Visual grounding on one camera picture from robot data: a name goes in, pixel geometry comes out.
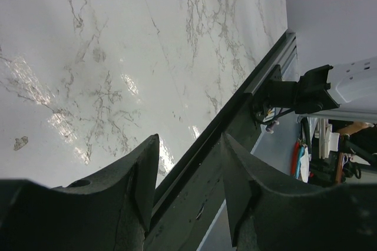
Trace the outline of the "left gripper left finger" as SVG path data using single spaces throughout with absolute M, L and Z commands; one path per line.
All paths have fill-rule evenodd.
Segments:
M 71 183 L 1 181 L 2 250 L 141 250 L 150 228 L 159 137 Z

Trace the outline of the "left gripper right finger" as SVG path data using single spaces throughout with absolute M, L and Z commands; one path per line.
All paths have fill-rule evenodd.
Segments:
M 237 250 L 375 250 L 376 185 L 296 180 L 221 137 L 224 191 Z

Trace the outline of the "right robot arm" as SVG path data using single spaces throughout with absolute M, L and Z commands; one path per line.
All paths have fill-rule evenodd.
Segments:
M 263 93 L 269 107 L 287 108 L 296 114 L 336 109 L 376 94 L 376 57 L 314 68 L 298 82 L 271 80 Z

